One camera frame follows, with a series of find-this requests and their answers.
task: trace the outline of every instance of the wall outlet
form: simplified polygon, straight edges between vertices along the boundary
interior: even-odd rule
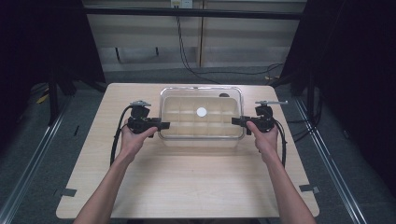
[[[192,0],[181,0],[182,8],[192,8]]]
[[[171,0],[171,8],[181,7],[181,0]]]

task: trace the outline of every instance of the light wood tabletop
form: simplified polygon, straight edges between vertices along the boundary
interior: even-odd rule
[[[148,116],[158,118],[161,91],[180,86],[197,85],[114,83],[108,86],[66,187],[76,189],[76,195],[62,197],[56,211],[59,218],[75,218],[105,176],[123,109],[133,101],[144,100],[151,103]],[[235,87],[242,92],[245,116],[256,117],[256,101],[277,101],[271,87]],[[286,133],[286,170],[312,214],[317,216],[319,209],[313,192],[299,190],[299,186],[309,182],[282,109],[280,105],[271,107]],[[280,137],[278,147],[280,156]],[[273,187],[261,154],[254,146],[253,135],[246,135],[233,148],[167,147],[155,133],[130,164],[112,217],[278,217],[278,212]]]

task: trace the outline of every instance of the gray floor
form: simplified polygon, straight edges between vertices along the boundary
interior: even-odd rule
[[[161,50],[161,58],[149,59],[150,63],[145,63],[147,58],[154,54],[151,49],[121,49],[121,63],[117,64],[117,57],[114,49],[99,49],[101,60],[106,71],[106,80],[110,82],[163,82],[163,83],[211,83],[207,79],[202,79],[182,68],[183,64],[177,61],[179,54],[177,49]],[[258,59],[271,58],[262,56],[262,51],[247,50],[244,55],[245,61],[249,61],[249,67],[241,64],[233,65],[237,57],[228,54],[224,57],[213,57],[215,66],[207,68],[195,68],[196,71],[216,71],[224,74],[200,75],[210,78],[221,84],[246,84],[264,85],[276,78],[281,71],[281,66],[273,70],[270,75],[242,75],[231,72],[258,73],[265,71],[270,63],[282,63],[271,59],[260,61]],[[29,189],[26,191],[18,211],[12,223],[71,223],[71,220],[61,220],[56,217],[56,207],[60,197],[54,195],[56,189],[62,189],[67,184],[79,151],[85,141],[91,127],[96,110],[102,100],[103,94],[93,90],[83,83],[76,83],[78,91],[71,99],[70,106],[64,113],[64,119],[50,143],[49,150],[44,156],[44,160],[39,164],[38,170]],[[41,137],[47,130],[49,119],[49,101],[41,105],[35,103],[40,93],[32,94],[29,107],[24,113],[13,141],[8,146],[8,151],[0,159],[0,204],[3,206],[7,197],[17,184],[19,177],[23,173],[26,164],[35,153],[35,149]],[[289,105],[282,105],[287,120],[299,120],[301,116],[297,106],[293,103],[294,97],[290,95],[289,86],[276,88],[279,100],[289,100]],[[61,102],[66,102],[62,95]],[[303,123],[290,123],[294,138],[298,138],[298,133],[306,130]],[[318,129],[330,150],[333,159],[338,165],[345,181],[352,194],[359,203],[361,211],[368,223],[396,223],[396,202],[382,183],[381,179],[365,162],[359,153],[359,149],[353,140],[344,136],[344,129],[332,112],[324,104],[322,117]],[[318,154],[317,148],[310,138],[296,143],[301,156],[305,171],[312,186],[319,187],[320,193],[316,194],[316,199],[320,209],[317,217],[318,223],[353,223],[352,218],[346,210],[340,194],[332,182],[330,175]],[[271,223],[278,223],[277,218],[269,218]],[[112,220],[112,223],[126,223],[126,220]]]

